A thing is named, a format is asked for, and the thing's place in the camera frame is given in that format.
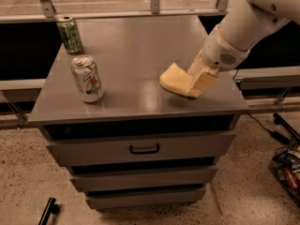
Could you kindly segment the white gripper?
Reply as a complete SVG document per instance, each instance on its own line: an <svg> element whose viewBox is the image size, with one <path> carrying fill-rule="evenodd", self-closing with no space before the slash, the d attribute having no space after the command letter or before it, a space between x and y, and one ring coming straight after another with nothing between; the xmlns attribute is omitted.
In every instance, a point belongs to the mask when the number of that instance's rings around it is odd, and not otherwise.
<svg viewBox="0 0 300 225"><path fill-rule="evenodd" d="M237 68L249 55L249 50L234 47L221 33L219 25L206 38L202 50L187 70L192 77L187 95L197 98L218 82L218 70Z"/></svg>

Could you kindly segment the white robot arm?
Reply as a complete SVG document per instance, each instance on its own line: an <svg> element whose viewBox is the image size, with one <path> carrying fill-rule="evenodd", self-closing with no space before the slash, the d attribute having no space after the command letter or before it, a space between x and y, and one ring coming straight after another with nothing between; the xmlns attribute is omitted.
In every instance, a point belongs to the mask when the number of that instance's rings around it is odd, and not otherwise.
<svg viewBox="0 0 300 225"><path fill-rule="evenodd" d="M238 0L206 38L187 74L187 95L196 98L218 81L220 71L240 65L263 38L286 23L300 23L300 0Z"/></svg>

